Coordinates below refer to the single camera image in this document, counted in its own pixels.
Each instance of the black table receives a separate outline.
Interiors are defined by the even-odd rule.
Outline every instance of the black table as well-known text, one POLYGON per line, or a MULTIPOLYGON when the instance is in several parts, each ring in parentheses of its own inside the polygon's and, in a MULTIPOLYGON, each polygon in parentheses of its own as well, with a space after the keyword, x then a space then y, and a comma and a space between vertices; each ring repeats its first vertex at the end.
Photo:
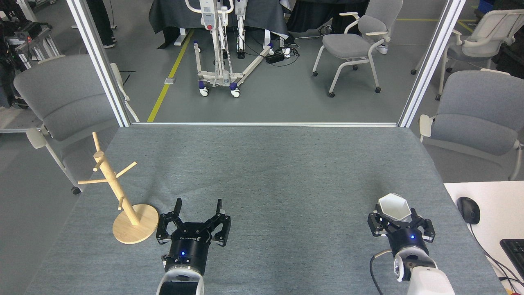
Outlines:
MULTIPOLYGON (((106 155, 116 171, 138 162, 119 178, 133 204, 167 213, 181 197, 182 220, 203 222, 223 200, 231 232, 210 246, 206 294, 375 294, 369 259, 389 245, 367 215, 388 193, 433 221, 430 256, 457 295, 506 294, 409 129, 133 126, 106 155)), ((154 294, 169 244, 119 243, 116 207, 107 184, 88 186, 26 294, 154 294)), ((377 258, 375 275, 405 294, 392 263, 377 258)))
MULTIPOLYGON (((200 7, 199 0, 190 0, 200 7)), ((284 39, 289 35, 284 11, 278 0, 251 0, 247 3, 244 25, 269 30, 284 39)), ((229 26, 236 26, 236 16, 229 14, 229 26)), ((163 32, 167 46, 179 36, 179 28, 203 28, 201 14, 190 11, 184 0, 154 0, 149 11, 149 23, 155 33, 163 32)))
MULTIPOLYGON (((363 16, 369 0, 297 0, 287 26, 291 32, 305 32, 316 29, 333 18, 333 33, 342 34, 344 29, 355 21, 353 16, 342 17, 341 12, 358 12, 363 16)), ((358 34, 357 27, 351 28, 350 34, 358 34)))

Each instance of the metal frame pole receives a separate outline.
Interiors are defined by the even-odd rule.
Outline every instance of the metal frame pole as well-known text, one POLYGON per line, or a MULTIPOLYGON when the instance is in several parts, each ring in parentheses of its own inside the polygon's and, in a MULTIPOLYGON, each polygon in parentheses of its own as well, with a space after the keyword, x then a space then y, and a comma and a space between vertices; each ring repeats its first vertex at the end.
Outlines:
POLYGON ((102 41, 96 30, 88 5, 85 0, 67 0, 67 3, 89 52, 89 56, 93 61, 107 99, 113 109, 116 121, 120 127, 129 127, 129 118, 124 110, 124 104, 118 90, 116 78, 111 70, 109 60, 103 51, 102 41))
POLYGON ((466 0, 448 0, 404 107, 399 127, 410 127, 466 0))

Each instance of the power strip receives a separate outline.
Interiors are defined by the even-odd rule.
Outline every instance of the power strip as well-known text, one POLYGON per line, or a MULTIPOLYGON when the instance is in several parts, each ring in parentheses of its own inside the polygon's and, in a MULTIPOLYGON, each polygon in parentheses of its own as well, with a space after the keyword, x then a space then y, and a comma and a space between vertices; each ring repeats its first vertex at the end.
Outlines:
POLYGON ((279 52, 276 52, 275 54, 266 57, 266 61, 268 64, 274 64, 276 62, 283 61, 283 60, 284 60, 284 55, 279 52))

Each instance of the white desk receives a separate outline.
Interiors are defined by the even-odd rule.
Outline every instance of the white desk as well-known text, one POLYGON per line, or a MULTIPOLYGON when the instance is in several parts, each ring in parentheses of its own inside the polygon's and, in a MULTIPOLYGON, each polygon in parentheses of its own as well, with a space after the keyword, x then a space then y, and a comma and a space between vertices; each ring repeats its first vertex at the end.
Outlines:
MULTIPOLYGON (((475 236, 493 258, 511 269, 522 280, 499 243, 502 239, 524 239, 524 181, 446 183, 444 186, 455 203, 462 196, 477 202, 481 210, 481 221, 472 225, 475 236)), ((493 268, 499 276, 504 276, 498 267, 493 268)), ((510 289, 507 281, 504 281, 503 285, 507 290, 510 289)), ((522 286, 518 283, 513 285, 519 293, 524 294, 522 286)))

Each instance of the gray floor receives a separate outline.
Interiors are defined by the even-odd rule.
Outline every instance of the gray floor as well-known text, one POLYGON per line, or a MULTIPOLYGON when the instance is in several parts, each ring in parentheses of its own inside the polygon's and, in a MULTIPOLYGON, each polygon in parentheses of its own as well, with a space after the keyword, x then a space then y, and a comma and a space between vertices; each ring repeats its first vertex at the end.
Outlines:
MULTIPOLYGON (((443 3, 444 0, 405 0, 399 18, 436 19, 443 3)), ((116 62, 120 70, 134 71, 122 75, 124 79, 130 75, 125 88, 132 98, 131 105, 143 121, 149 117, 180 50, 174 46, 156 49, 163 43, 163 36, 155 35, 147 22, 150 4, 151 0, 113 1, 118 45, 106 50, 110 61, 116 62)), ((461 18, 470 19, 472 9, 466 8, 469 12, 461 18)), ((53 24, 55 41, 64 54, 85 52, 78 31, 70 28, 74 21, 64 0, 43 7, 37 17, 41 22, 53 24)), ((319 76, 310 75, 319 39, 297 40, 301 56, 289 67, 260 65, 242 86, 242 96, 238 99, 231 97, 226 89, 212 89, 207 98, 198 94, 194 86, 194 53, 190 47, 177 71, 177 82, 170 87, 155 121, 397 121, 414 80, 409 70, 422 56, 435 24, 432 20, 398 21, 390 52, 386 56, 377 55, 382 93, 374 93, 369 67, 361 66, 356 72, 350 69, 344 72, 345 80, 337 84, 337 95, 333 99, 328 98, 326 92, 340 61, 326 54, 318 69, 319 76)), ((248 40, 248 43, 255 44, 253 48, 258 46, 254 41, 248 40)), ((437 79, 431 82, 419 113, 435 113, 438 103, 433 98, 437 83, 437 79)), ((418 133, 416 124, 412 129, 418 133)), ((0 293, 23 294, 77 197, 70 193, 69 181, 49 153, 34 150, 24 134, 0 135, 0 177, 3 180, 0 293)))

